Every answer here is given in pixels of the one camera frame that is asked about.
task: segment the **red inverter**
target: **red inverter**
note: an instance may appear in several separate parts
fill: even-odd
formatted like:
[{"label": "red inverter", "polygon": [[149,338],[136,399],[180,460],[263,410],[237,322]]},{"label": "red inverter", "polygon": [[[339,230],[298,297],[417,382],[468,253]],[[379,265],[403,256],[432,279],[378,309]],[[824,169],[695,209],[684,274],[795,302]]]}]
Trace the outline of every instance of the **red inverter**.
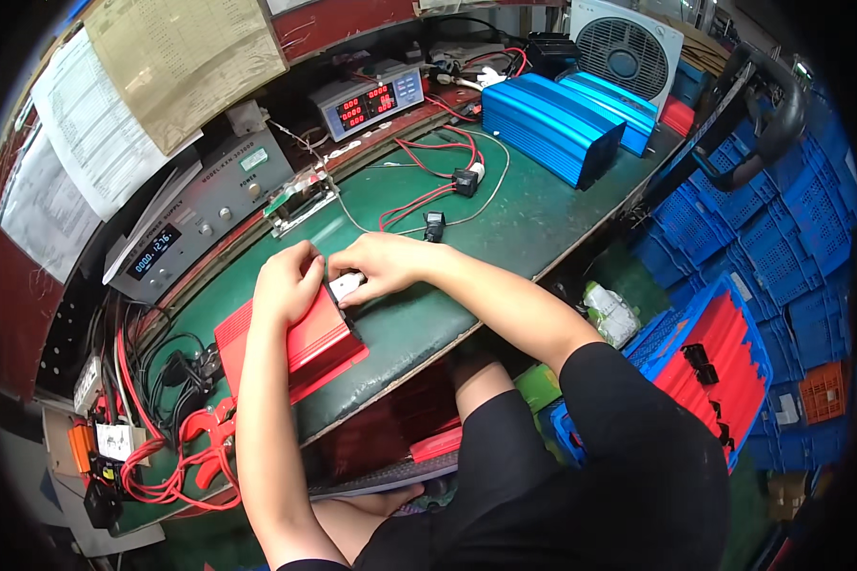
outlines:
[{"label": "red inverter", "polygon": [[[229,315],[214,331],[232,396],[239,394],[251,302]],[[322,283],[308,313],[289,327],[287,345],[289,402],[293,405],[368,356],[368,348],[346,322],[345,314]]]}]

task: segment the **person's left hand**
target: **person's left hand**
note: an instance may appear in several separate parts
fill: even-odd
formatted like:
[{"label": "person's left hand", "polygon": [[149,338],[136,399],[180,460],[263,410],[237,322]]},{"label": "person's left hand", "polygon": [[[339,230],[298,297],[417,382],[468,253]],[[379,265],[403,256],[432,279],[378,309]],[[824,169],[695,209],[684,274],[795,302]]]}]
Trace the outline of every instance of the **person's left hand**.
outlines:
[{"label": "person's left hand", "polygon": [[[301,267],[310,261],[302,276]],[[323,256],[304,240],[271,256],[254,288],[253,324],[288,327],[308,312],[323,279]]]}]

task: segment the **person's right hand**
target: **person's right hand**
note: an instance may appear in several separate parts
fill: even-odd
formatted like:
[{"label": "person's right hand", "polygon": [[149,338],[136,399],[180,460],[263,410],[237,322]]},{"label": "person's right hand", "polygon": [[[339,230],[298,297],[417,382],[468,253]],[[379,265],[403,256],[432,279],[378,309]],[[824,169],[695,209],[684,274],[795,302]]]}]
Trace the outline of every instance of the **person's right hand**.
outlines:
[{"label": "person's right hand", "polygon": [[382,295],[406,290],[423,279],[428,257],[440,247],[410,237],[370,232],[327,260],[327,275],[336,280],[347,269],[358,269],[368,281],[339,300],[340,309],[359,305]]}]

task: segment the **orange crate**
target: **orange crate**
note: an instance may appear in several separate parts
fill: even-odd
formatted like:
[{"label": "orange crate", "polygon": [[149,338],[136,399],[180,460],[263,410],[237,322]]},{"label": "orange crate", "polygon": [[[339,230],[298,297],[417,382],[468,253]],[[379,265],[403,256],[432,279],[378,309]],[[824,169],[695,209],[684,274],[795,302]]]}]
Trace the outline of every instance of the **orange crate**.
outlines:
[{"label": "orange crate", "polygon": [[800,381],[800,395],[806,411],[806,424],[823,422],[845,414],[847,392],[841,362],[827,363],[806,372]]}]

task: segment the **green workbench mat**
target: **green workbench mat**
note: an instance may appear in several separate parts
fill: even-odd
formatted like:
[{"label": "green workbench mat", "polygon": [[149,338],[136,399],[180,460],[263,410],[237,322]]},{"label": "green workbench mat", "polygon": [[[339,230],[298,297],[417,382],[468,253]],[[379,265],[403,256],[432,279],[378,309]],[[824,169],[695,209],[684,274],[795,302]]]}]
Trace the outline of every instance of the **green workbench mat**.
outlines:
[{"label": "green workbench mat", "polygon": [[[495,188],[504,168],[505,154],[502,147],[489,139],[474,138],[486,165],[486,176],[476,195],[470,199],[454,194],[440,198],[391,226],[390,231],[422,226],[422,213],[429,210],[442,210],[448,222],[476,212]],[[434,133],[419,141],[447,143]],[[533,279],[617,208],[680,141],[675,133],[663,129],[651,137],[654,152],[648,153],[646,158],[619,149],[616,164],[585,192],[572,189],[549,170],[509,146],[511,166],[495,199],[476,219],[447,227],[444,242],[469,256]],[[416,150],[416,154],[429,168],[439,172],[451,172],[468,161],[468,151],[460,149]],[[387,161],[411,163],[400,149],[375,164]],[[340,188],[344,203],[356,221],[365,228],[377,230],[377,218],[381,213],[405,205],[444,183],[444,179],[417,167],[365,168],[344,180]],[[329,256],[349,246],[359,235],[361,231],[343,213],[340,204],[333,201],[283,239],[265,236],[182,309],[174,332],[193,333],[205,344],[214,342],[213,330],[252,297],[259,269],[270,256],[304,239]],[[412,236],[422,238],[421,233]],[[319,435],[377,399],[392,389],[400,377],[431,359],[477,324],[476,318],[458,303],[424,283],[354,308],[350,315],[370,354],[296,405],[299,441]],[[189,343],[170,345],[171,350],[176,348],[194,349]],[[166,356],[167,352],[159,356],[154,370]],[[228,385],[223,379],[207,402],[216,405],[228,394]],[[198,451],[197,446],[205,443],[206,436],[202,436],[190,450]],[[160,482],[171,475],[176,460],[172,451],[160,452],[152,460],[152,468],[142,471],[148,483]],[[224,483],[225,478],[220,474],[211,489]],[[194,484],[193,471],[187,474],[184,492],[191,497],[203,495]],[[129,502],[115,534],[156,521],[183,506],[180,501],[166,505]]]}]

